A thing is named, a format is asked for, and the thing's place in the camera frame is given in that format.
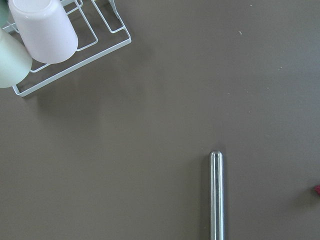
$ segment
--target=plastic cup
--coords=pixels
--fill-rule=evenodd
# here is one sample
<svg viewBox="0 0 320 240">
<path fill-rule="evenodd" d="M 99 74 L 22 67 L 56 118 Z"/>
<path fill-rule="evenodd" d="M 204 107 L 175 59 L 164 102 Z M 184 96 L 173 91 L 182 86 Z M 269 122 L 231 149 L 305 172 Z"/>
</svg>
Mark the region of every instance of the plastic cup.
<svg viewBox="0 0 320 240">
<path fill-rule="evenodd" d="M 30 72 L 32 58 L 26 48 L 0 28 L 0 88 L 20 83 Z"/>
<path fill-rule="evenodd" d="M 9 0 L 23 43 L 38 62 L 56 64 L 77 50 L 78 37 L 60 0 Z"/>
</svg>

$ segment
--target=wire drying rack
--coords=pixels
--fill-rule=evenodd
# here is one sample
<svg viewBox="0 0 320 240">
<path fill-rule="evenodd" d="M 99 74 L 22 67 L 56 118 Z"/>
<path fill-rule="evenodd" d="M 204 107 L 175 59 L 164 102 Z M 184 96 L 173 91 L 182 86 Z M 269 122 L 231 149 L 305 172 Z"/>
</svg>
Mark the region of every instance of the wire drying rack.
<svg viewBox="0 0 320 240">
<path fill-rule="evenodd" d="M 125 34 L 126 34 L 125 40 L 122 40 L 121 42 L 118 42 L 118 43 L 116 43 L 116 44 L 114 44 L 112 46 L 109 46 L 108 48 L 103 49 L 103 50 L 99 51 L 98 53 L 93 53 L 90 56 L 86 57 L 85 59 L 83 59 L 83 60 L 81 60 L 81 61 L 79 61 L 79 62 L 77 62 L 77 63 L 75 63 L 75 64 L 73 64 L 71 66 L 68 66 L 63 70 L 60 70 L 58 73 L 55 73 L 54 75 L 49 76 L 48 78 L 42 80 L 41 82 L 39 82 L 39 83 L 37 83 L 37 84 L 35 84 L 35 85 L 31 86 L 31 87 L 28 87 L 27 89 L 24 89 L 24 90 L 20 91 L 20 89 L 18 88 L 17 85 L 12 86 L 14 92 L 18 96 L 21 96 L 21 97 L 27 96 L 28 94 L 33 93 L 34 91 L 36 91 L 36 90 L 38 90 L 38 89 L 40 89 L 40 88 L 42 88 L 42 87 L 54 82 L 55 80 L 65 76 L 65 75 L 67 75 L 67 74 L 69 74 L 69 73 L 71 73 L 71 72 L 73 72 L 73 71 L 75 71 L 75 70 L 77 70 L 77 69 L 79 69 L 79 68 L 81 68 L 81 67 L 83 67 L 83 66 L 85 66 L 85 65 L 87 65 L 87 64 L 89 64 L 89 63 L 91 63 L 91 62 L 93 62 L 93 61 L 95 61 L 95 60 L 97 60 L 97 59 L 99 59 L 99 58 L 101 58 L 101 57 L 103 57 L 103 56 L 115 51 L 115 50 L 117 50 L 117 49 L 119 49 L 119 48 L 122 48 L 125 45 L 128 45 L 129 43 L 131 43 L 131 36 L 130 36 L 130 34 L 129 34 L 124 22 L 122 21 L 120 15 L 117 12 L 115 1 L 114 0 L 108 0 L 108 1 L 109 1 L 110 5 L 112 7 L 113 13 L 115 14 L 116 18 L 119 20 L 120 25 L 121 25 L 119 28 L 114 29 L 114 30 L 112 30 L 110 24 L 107 21 L 107 18 L 104 16 L 104 14 L 102 13 L 101 9 L 98 7 L 96 1 L 95 0 L 90 0 L 90 1 L 88 1 L 88 4 L 91 3 L 93 5 L 93 7 L 95 8 L 95 12 L 102 19 L 102 21 L 103 21 L 103 23 L 105 25 L 105 27 L 104 27 L 105 31 L 108 30 L 109 33 L 111 33 L 111 34 L 116 34 L 116 33 L 120 32 L 120 31 L 125 32 Z M 92 34 L 92 36 L 94 38 L 94 41 L 92 41 L 92 42 L 90 42 L 90 43 L 88 43 L 88 44 L 86 44 L 84 46 L 79 47 L 76 51 L 77 52 L 81 52 L 81 51 L 83 51 L 85 49 L 88 49 L 88 48 L 92 47 L 93 45 L 97 44 L 98 41 L 99 41 L 99 39 L 97 37 L 97 34 L 94 31 L 94 28 L 91 26 L 90 22 L 87 19 L 87 16 L 85 15 L 85 13 L 84 13 L 84 11 L 82 9 L 82 7 L 84 5 L 83 0 L 61 0 L 61 3 L 62 3 L 62 5 L 64 7 L 68 6 L 70 4 L 73 4 L 73 3 L 75 4 L 75 7 L 72 8 L 71 10 L 69 10 L 67 12 L 67 15 L 70 15 L 71 13 L 73 13 L 75 11 L 79 11 L 81 17 L 83 18 L 86 26 L 88 27 L 89 31 L 91 32 L 91 34 Z M 3 29 L 7 33 L 17 33 L 17 34 L 19 34 L 19 29 L 17 28 L 16 23 L 14 23 L 14 22 L 9 22 L 8 21 L 7 22 L 7 26 L 4 27 Z M 44 71 L 44 69 L 48 68 L 50 65 L 51 64 L 43 64 L 41 66 L 38 66 L 35 69 L 31 69 L 29 75 L 36 74 L 36 73 L 38 73 L 40 71 Z"/>
</svg>

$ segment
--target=gray countertop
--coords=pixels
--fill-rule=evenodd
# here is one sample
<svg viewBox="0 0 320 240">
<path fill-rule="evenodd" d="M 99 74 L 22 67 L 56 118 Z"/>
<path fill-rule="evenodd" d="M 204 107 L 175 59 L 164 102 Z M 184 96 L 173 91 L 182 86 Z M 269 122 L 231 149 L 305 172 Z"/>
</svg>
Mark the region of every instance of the gray countertop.
<svg viewBox="0 0 320 240">
<path fill-rule="evenodd" d="M 117 0 L 132 43 L 0 90 L 0 239 L 318 240 L 320 2 Z"/>
</svg>

